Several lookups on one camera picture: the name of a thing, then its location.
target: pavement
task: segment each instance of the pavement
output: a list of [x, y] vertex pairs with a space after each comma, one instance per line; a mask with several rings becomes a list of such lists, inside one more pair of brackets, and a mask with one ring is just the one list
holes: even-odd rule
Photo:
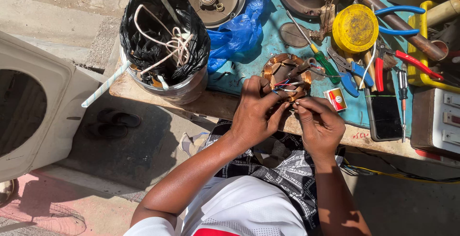
[[[53, 53], [102, 73], [111, 55], [117, 58], [113, 49], [127, 2], [0, 0], [0, 30], [48, 51], [62, 48]], [[116, 185], [111, 185], [110, 190], [88, 188], [97, 188], [90, 183], [91, 176], [125, 185], [128, 193], [149, 190], [187, 159], [187, 154], [178, 148], [182, 133], [196, 135], [212, 128], [161, 107], [108, 93], [87, 109], [82, 125], [95, 122], [97, 112], [105, 107], [135, 113], [141, 116], [142, 123], [129, 129], [125, 138], [111, 141], [89, 140], [80, 127], [69, 157], [57, 165], [88, 176], [74, 183], [40, 172], [20, 177], [16, 197], [0, 208], [0, 235], [122, 235], [129, 227], [136, 201], [116, 196], [125, 192], [115, 190]], [[347, 153], [346, 158], [353, 165], [396, 172], [375, 157]], [[460, 177], [456, 168], [397, 156], [384, 158], [418, 175]], [[345, 179], [374, 236], [458, 235], [458, 184], [420, 183], [386, 176], [345, 175]]]
[[0, 235], [122, 235], [138, 203], [31, 172], [0, 208]]

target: blue mat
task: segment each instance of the blue mat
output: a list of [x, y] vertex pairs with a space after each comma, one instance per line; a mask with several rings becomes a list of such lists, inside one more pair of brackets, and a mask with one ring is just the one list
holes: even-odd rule
[[[383, 3], [387, 4], [387, 6], [393, 6], [392, 3], [387, 2], [386, 0], [381, 0]], [[398, 12], [397, 13], [402, 19], [407, 21], [411, 13], [408, 12]], [[243, 52], [243, 53], [236, 53], [234, 54], [229, 61], [227, 61], [224, 66], [222, 66], [217, 72], [211, 74], [209, 76], [208, 81], [208, 88], [226, 92], [230, 94], [239, 95], [242, 87], [242, 82], [244, 78], [238, 82], [238, 80], [242, 76], [246, 76], [249, 78], [251, 75], [260, 75], [262, 66], [268, 61], [271, 57], [271, 53], [279, 54], [279, 53], [293, 53], [300, 57], [313, 57], [313, 52], [311, 51], [310, 47], [305, 47], [302, 49], [295, 49], [292, 47], [285, 48], [284, 44], [281, 42], [278, 36], [278, 29], [281, 27], [282, 24], [291, 22], [288, 16], [286, 15], [286, 10], [284, 5], [280, 2], [280, 0], [271, 0], [270, 4], [268, 5], [265, 12], [260, 16], [262, 22], [262, 29], [263, 34], [259, 39], [256, 47]], [[296, 18], [296, 21], [303, 25], [304, 27], [311, 29], [311, 30], [318, 30], [319, 29], [319, 18], [318, 19], [306, 19], [306, 18]], [[393, 50], [400, 50], [402, 52], [407, 51], [407, 41], [400, 36], [390, 36], [385, 35], [383, 36], [386, 44], [390, 45]], [[322, 44], [318, 42], [314, 42], [316, 47], [323, 51], [325, 55], [326, 48], [331, 46], [331, 37], [326, 37]], [[233, 70], [231, 68], [231, 63], [234, 62], [236, 64], [236, 68]], [[335, 68], [337, 68], [336, 64], [330, 60]], [[401, 68], [402, 62], [397, 59], [397, 67]], [[397, 76], [396, 76], [396, 67], [393, 69], [393, 81], [395, 84], [395, 88], [398, 88], [397, 84]], [[230, 72], [223, 76], [221, 79], [216, 80], [217, 77], [221, 76], [224, 72]], [[357, 126], [362, 126], [369, 128], [369, 118], [368, 112], [366, 107], [366, 100], [364, 97], [364, 91], [360, 91], [359, 97], [355, 98], [349, 95], [342, 87], [341, 84], [333, 85], [328, 78], [319, 77], [317, 75], [312, 74], [312, 77], [318, 77], [317, 79], [313, 80], [311, 84], [311, 95], [317, 97], [324, 97], [323, 91], [341, 87], [342, 92], [345, 97], [345, 101], [347, 103], [348, 109], [341, 111], [339, 114], [347, 121], [349, 124], [354, 124]], [[406, 124], [407, 130], [406, 134], [410, 136], [411, 134], [411, 126], [412, 126], [412, 90], [409, 88], [408, 93], [409, 99], [406, 100]]]

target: yellow container lid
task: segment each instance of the yellow container lid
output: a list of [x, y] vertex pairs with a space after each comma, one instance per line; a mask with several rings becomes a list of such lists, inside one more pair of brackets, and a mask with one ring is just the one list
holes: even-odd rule
[[332, 35], [340, 49], [349, 53], [363, 52], [374, 45], [379, 35], [377, 17], [365, 5], [353, 4], [337, 14]]

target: wooden table edge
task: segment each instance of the wooden table edge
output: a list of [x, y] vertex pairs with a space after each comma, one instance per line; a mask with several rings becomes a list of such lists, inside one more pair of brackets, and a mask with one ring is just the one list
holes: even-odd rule
[[[176, 109], [227, 120], [233, 119], [233, 114], [238, 103], [238, 97], [236, 96], [206, 90], [202, 93], [198, 100], [192, 103], [186, 105], [174, 105], [159, 96], [155, 96], [143, 90], [127, 73], [122, 74], [112, 84], [112, 86], [110, 86], [109, 93], [113, 96], [154, 104], [166, 109]], [[301, 135], [302, 133], [300, 123], [294, 116], [293, 112], [289, 112], [284, 116], [279, 130], [297, 135]], [[370, 137], [369, 129], [359, 128], [349, 124], [346, 124], [346, 132], [341, 140], [341, 143], [348, 146], [370, 149], [378, 153], [399, 155], [412, 159], [460, 167], [460, 162], [453, 159], [440, 156], [439, 160], [419, 155], [416, 149], [411, 147], [409, 139], [406, 139], [405, 143], [402, 143], [401, 140], [375, 142]]]

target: yellow cable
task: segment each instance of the yellow cable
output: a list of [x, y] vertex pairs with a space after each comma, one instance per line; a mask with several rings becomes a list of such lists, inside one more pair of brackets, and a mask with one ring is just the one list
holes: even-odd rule
[[430, 181], [430, 180], [406, 177], [405, 175], [399, 174], [399, 173], [389, 174], [389, 173], [380, 172], [380, 171], [373, 171], [373, 170], [366, 169], [366, 168], [363, 168], [363, 167], [357, 167], [357, 166], [350, 165], [348, 163], [348, 161], [345, 160], [345, 159], [344, 159], [344, 161], [345, 161], [345, 163], [347, 165], [349, 165], [351, 167], [367, 170], [367, 171], [370, 171], [370, 172], [374, 172], [374, 173], [377, 173], [378, 175], [386, 175], [386, 176], [395, 177], [395, 178], [402, 178], [402, 179], [406, 179], [406, 180], [412, 180], [412, 181], [417, 181], [417, 182], [427, 182], [427, 183], [438, 183], [438, 184], [459, 184], [460, 183], [460, 181], [452, 181], [452, 182]]

